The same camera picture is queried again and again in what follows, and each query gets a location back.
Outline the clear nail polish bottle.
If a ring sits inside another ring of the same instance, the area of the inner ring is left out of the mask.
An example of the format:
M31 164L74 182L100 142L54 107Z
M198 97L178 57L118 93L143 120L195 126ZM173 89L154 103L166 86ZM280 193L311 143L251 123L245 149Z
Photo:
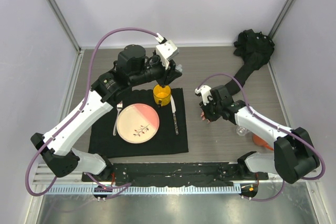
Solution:
M183 69L182 69L182 65L177 65L176 68L175 68L177 71L179 72L182 72Z

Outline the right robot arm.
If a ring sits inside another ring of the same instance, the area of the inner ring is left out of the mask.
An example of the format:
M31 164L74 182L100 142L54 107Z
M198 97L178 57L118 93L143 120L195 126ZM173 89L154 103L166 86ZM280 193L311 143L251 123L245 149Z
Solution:
M207 85L195 89L202 98L200 107L209 121L219 118L254 133L272 147L272 153L252 152L245 155L237 166L242 179L250 179L256 172L279 175L293 184L317 169L320 160L312 150L313 145L306 130L291 129L261 115L242 100L234 101L224 86L211 88Z

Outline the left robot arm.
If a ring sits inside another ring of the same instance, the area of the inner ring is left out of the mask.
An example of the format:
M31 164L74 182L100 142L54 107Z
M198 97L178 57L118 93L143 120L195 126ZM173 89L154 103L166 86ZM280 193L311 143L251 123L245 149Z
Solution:
M140 45L128 45L114 62L114 68L89 85L88 95L57 126L47 133L35 133L31 142L53 174L62 178L77 171L91 173L105 182L112 174L110 161L100 154L73 148L76 141L95 121L110 112L138 85L157 81L166 86L182 73L173 60L178 48L168 40L156 46L148 58Z

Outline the black sleeve forearm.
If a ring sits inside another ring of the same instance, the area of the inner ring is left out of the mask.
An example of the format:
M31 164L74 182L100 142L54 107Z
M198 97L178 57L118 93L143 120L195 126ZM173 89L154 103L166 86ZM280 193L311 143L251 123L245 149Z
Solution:
M230 95L240 92L240 87L245 85L250 75L268 64L275 50L275 44L269 36L252 29L241 32L234 46L234 55L241 57L244 64L234 75L235 79L225 84Z

